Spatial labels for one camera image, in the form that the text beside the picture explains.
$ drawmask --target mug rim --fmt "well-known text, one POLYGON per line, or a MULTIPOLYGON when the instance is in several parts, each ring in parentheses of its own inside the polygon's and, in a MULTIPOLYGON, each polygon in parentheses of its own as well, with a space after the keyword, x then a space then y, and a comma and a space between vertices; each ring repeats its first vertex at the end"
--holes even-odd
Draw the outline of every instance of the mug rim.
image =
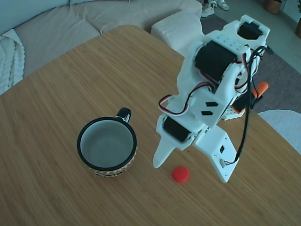
POLYGON ((94 119, 94 120, 90 121, 90 122, 89 122, 87 125, 85 125, 84 128, 80 131, 79 136, 78 136, 78 139, 77 139, 77 151, 78 151, 78 153, 79 153, 79 156, 80 156, 81 160, 82 160, 88 167, 93 168, 93 169, 95 169, 95 170, 104 171, 104 172, 118 170, 118 169, 122 168, 123 166, 125 166, 125 165, 133 158, 133 156, 135 155, 136 147, 137 147, 137 138, 136 138, 136 134, 135 134, 133 128, 132 128, 127 122, 123 121, 123 119, 118 118, 118 117, 101 117, 101 118, 97 118, 97 119, 94 119), (104 121, 104 120, 111 120, 111 121, 117 121, 117 122, 122 123, 122 124, 125 125, 125 126, 127 127, 127 129, 130 131, 130 133, 131 133, 131 135, 132 135, 132 138, 133 138, 133 148, 132 148, 132 151, 131 151, 130 155, 129 155, 122 163, 120 163, 120 164, 117 165, 117 166, 112 166, 112 167, 99 167, 99 166, 95 166, 95 165, 91 164, 90 162, 88 162, 88 161, 86 160, 86 158, 85 158, 84 155, 82 154, 82 151, 81 151, 81 148, 80 148, 81 139, 82 139, 82 136, 83 136, 83 134, 85 133, 85 131, 86 131, 90 126, 92 126, 94 123, 99 122, 99 121, 104 121))

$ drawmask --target throw blanket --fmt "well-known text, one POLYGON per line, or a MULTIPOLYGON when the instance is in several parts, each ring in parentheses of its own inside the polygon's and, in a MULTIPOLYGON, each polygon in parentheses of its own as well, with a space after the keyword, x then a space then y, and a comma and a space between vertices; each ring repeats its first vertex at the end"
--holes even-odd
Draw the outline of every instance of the throw blanket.
POLYGON ((23 79, 25 50, 14 29, 0 35, 0 95, 23 79))

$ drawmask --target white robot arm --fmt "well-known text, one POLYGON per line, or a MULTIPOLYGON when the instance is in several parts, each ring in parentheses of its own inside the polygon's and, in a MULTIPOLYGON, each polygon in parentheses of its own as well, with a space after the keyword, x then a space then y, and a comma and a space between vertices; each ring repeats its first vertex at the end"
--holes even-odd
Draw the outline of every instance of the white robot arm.
POLYGON ((269 28, 243 16, 222 31, 193 41, 177 78, 179 94, 167 95, 159 102, 163 114, 157 123, 161 140, 153 158, 155 168, 175 148, 194 145, 211 160, 221 180, 229 180, 237 152, 216 124, 237 98, 248 92, 247 81, 257 72, 268 34, 269 28))

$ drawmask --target sneaker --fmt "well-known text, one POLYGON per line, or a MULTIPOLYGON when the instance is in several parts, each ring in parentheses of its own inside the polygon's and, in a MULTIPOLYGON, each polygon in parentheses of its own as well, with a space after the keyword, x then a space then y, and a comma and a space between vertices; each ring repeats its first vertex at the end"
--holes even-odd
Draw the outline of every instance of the sneaker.
POLYGON ((212 6, 213 8, 214 8, 214 7, 217 7, 217 3, 216 3, 215 0, 209 0, 208 3, 209 3, 209 5, 212 6))
POLYGON ((229 6, 225 3, 225 0, 216 0, 217 5, 225 11, 229 10, 229 6))
POLYGON ((212 6, 209 5, 209 3, 205 3, 203 5, 203 11, 201 14, 201 17, 206 18, 208 16, 211 16, 214 14, 214 9, 212 6))

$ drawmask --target mug handle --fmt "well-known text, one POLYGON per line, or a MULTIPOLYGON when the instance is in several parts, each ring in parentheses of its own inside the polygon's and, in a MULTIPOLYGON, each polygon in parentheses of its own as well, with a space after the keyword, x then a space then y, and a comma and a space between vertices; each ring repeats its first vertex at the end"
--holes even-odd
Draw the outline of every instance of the mug handle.
POLYGON ((128 121, 130 121, 131 114, 132 114, 132 112, 130 109, 123 107, 118 111, 116 117, 121 118, 125 122, 128 122, 128 121))

